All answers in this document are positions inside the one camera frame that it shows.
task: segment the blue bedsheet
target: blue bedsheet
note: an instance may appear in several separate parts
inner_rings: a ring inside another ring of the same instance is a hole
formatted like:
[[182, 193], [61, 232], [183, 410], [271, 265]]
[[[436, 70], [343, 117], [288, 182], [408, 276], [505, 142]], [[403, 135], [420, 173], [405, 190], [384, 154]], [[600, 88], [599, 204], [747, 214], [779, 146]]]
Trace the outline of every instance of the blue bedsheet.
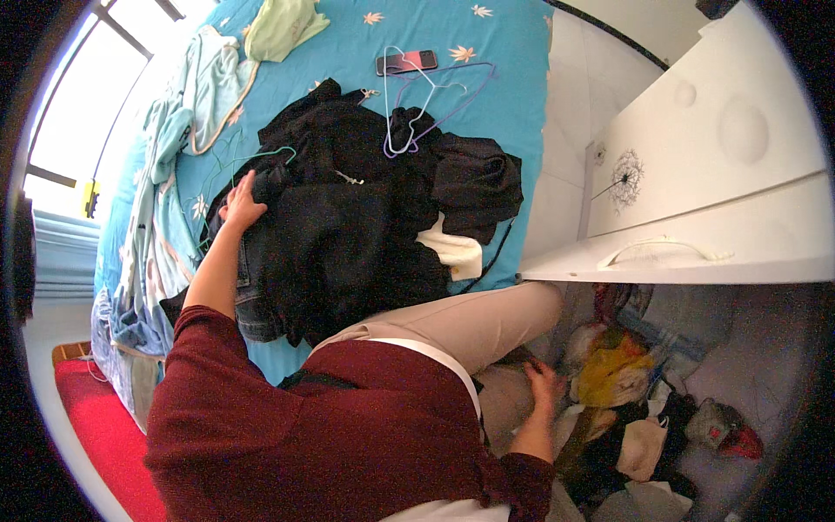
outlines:
[[[261, 0], [227, 0], [209, 15], [206, 23], [221, 34], [237, 36], [242, 41], [241, 31], [252, 22], [260, 6]], [[317, 82], [334, 78], [344, 92], [375, 89], [382, 93], [383, 80], [375, 74], [375, 57], [383, 54], [385, 46], [397, 45], [404, 51], [432, 49], [441, 68], [465, 63], [451, 56], [451, 49], [463, 49], [466, 53], [456, 54], [471, 55], [466, 63], [495, 64], [494, 78], [470, 105], [444, 122], [441, 130], [493, 138], [507, 153], [523, 161], [524, 203], [501, 255], [473, 291], [512, 285], [541, 168], [549, 28], [554, 8], [541, 0], [488, 0], [486, 6], [478, 7], [460, 0], [321, 0], [316, 10], [331, 20], [330, 27], [293, 50], [284, 62], [261, 64], [241, 109], [210, 152], [178, 157], [180, 203], [195, 244], [208, 205], [244, 161], [233, 159], [254, 154], [259, 147], [257, 131], [289, 103], [314, 89]], [[245, 59], [242, 49], [240, 58]], [[436, 73], [430, 78], [438, 84], [463, 84], [471, 94], [488, 72], [489, 67], [477, 66]], [[388, 80], [389, 109], [393, 108], [401, 86], [401, 80]], [[428, 91], [428, 84], [415, 81], [403, 93], [401, 105], [422, 106]], [[441, 119], [467, 97], [460, 86], [439, 89], [427, 111]], [[382, 94], [372, 96], [365, 106], [381, 114], [386, 111]], [[142, 151], [141, 144], [137, 144], [125, 161], [99, 245], [96, 292], [103, 286], [112, 292], [119, 282], [119, 247], [124, 243], [135, 190], [132, 179], [142, 166]], [[500, 224], [493, 242], [484, 248], [485, 265], [493, 259], [508, 225], [508, 222]], [[453, 283], [452, 292], [460, 291], [467, 283]], [[283, 339], [248, 342], [248, 346], [250, 359], [271, 383], [278, 383], [297, 370], [310, 350], [304, 344], [292, 348]]]

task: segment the cabinet door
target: cabinet door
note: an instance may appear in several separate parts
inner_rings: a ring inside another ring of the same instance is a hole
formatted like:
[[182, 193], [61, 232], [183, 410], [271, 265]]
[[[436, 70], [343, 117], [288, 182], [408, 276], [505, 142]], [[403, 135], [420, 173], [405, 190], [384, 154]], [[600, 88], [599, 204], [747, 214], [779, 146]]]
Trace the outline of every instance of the cabinet door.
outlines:
[[522, 262], [525, 279], [778, 283], [835, 279], [828, 172]]
[[826, 168], [782, 55], [744, 3], [595, 138], [588, 237], [704, 209]]

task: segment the person's right hand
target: person's right hand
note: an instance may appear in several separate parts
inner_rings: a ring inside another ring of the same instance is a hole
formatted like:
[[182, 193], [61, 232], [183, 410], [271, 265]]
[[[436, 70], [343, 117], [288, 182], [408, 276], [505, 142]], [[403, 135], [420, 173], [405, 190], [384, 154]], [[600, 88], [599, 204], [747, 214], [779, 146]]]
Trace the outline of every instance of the person's right hand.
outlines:
[[534, 394], [534, 412], [553, 418], [557, 402], [565, 395], [566, 379], [558, 377], [550, 366], [536, 357], [531, 357], [523, 367]]
[[230, 227], [243, 234], [266, 212], [265, 204], [255, 203], [252, 200], [252, 186], [255, 179], [256, 172], [250, 170], [240, 180], [240, 183], [229, 191], [226, 196], [226, 205], [218, 210], [220, 218], [224, 221], [223, 226]]

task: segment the smartphone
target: smartphone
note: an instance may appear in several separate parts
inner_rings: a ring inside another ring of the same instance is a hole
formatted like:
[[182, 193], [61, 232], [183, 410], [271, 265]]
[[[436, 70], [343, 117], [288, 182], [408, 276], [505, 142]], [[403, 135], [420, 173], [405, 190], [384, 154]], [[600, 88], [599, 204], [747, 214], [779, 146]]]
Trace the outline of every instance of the smartphone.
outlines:
[[[386, 56], [385, 66], [389, 73], [407, 73], [409, 71], [417, 71], [420, 69], [438, 68], [438, 59], [435, 57], [434, 51], [408, 51], [406, 58], [402, 54], [392, 54]], [[383, 57], [377, 58], [377, 76], [382, 76]]]

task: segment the window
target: window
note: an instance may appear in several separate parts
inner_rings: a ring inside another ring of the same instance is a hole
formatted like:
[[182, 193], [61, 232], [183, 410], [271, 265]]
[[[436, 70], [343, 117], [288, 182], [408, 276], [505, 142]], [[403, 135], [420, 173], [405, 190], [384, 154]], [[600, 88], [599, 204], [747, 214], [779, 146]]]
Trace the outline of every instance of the window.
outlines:
[[101, 0], [94, 6], [50, 80], [30, 136], [23, 189], [35, 208], [97, 220], [107, 214], [96, 211], [98, 198], [90, 205], [91, 189], [94, 182], [97, 191], [115, 182], [114, 163], [124, 147], [115, 147], [119, 156], [106, 154], [108, 145], [127, 139], [125, 121], [142, 104], [147, 108], [166, 77], [152, 58], [192, 33], [214, 6], [214, 0]]

